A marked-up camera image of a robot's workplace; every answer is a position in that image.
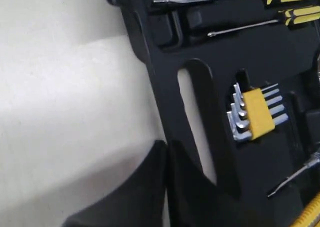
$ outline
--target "black plastic tool case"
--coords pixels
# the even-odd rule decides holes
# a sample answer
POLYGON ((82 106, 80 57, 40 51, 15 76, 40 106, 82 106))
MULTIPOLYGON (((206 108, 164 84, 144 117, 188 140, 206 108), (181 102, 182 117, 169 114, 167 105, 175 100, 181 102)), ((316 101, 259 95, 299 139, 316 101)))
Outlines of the black plastic tool case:
POLYGON ((318 172, 304 174, 274 198, 267 199, 267 192, 317 149, 311 132, 320 130, 320 123, 310 124, 316 118, 310 111, 317 116, 320 104, 310 76, 314 78, 319 53, 318 22, 294 28, 261 26, 211 39, 205 34, 269 20, 278 10, 310 3, 266 7, 263 0, 219 0, 170 9, 152 6, 152 0, 108 1, 121 8, 133 51, 146 64, 167 143, 182 145, 201 169, 177 77, 185 68, 192 78, 217 187, 275 227, 289 226, 320 191, 318 172), (226 112, 236 80, 254 88, 279 83, 290 120, 258 140, 235 142, 226 112))

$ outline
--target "tool case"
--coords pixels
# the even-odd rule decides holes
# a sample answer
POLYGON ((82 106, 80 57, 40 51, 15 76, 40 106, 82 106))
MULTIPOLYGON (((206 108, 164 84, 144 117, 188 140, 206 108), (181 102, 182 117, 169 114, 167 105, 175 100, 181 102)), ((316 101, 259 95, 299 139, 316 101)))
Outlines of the tool case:
POLYGON ((211 196, 210 208, 199 203, 200 209, 182 196, 177 183, 170 187, 169 177, 171 226, 237 226, 232 221, 226 225, 226 218, 247 218, 247 225, 238 226, 289 226, 320 191, 320 172, 306 172, 273 198, 267 193, 303 165, 320 143, 319 23, 266 25, 215 38, 206 33, 272 19, 277 11, 314 1, 266 7, 262 0, 217 0, 180 8, 153 6, 152 1, 108 0, 121 8, 132 49, 146 65, 166 141, 173 149, 171 165, 179 160, 181 148, 202 170, 178 82, 179 70, 186 69, 217 174, 216 186, 193 190, 199 202, 211 196), (235 82, 243 88, 279 83, 289 120, 259 139, 236 142, 226 115, 235 82), (239 205, 247 212, 233 211, 239 205), (226 206, 230 211, 221 211, 226 206), (252 224, 250 218, 268 224, 252 224))

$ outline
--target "tool case insert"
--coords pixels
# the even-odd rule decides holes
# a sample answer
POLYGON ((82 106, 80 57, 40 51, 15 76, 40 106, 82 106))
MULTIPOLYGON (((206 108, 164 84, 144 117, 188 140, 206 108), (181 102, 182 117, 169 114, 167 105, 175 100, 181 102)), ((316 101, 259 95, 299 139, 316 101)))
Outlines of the tool case insert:
POLYGON ((271 199, 267 193, 317 149, 308 131, 317 127, 308 126, 306 112, 319 106, 306 85, 319 54, 318 23, 266 25, 213 38, 206 34, 271 20, 279 10, 312 3, 267 7, 265 0, 217 0, 170 8, 152 1, 108 0, 121 8, 133 51, 146 64, 168 144, 183 145, 201 169, 178 83, 178 71, 187 69, 217 187, 275 227, 289 226, 320 191, 318 171, 305 173, 271 199), (230 89, 242 79, 254 88, 279 83, 289 121, 255 141, 237 143, 226 112, 230 89))

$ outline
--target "white surface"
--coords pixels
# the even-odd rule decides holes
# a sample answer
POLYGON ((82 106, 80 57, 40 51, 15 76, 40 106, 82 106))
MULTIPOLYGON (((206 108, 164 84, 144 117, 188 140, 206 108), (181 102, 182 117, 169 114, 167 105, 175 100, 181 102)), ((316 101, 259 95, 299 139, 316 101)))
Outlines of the white surface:
POLYGON ((163 138, 158 111, 119 9, 0 3, 0 226, 58 227, 163 138))

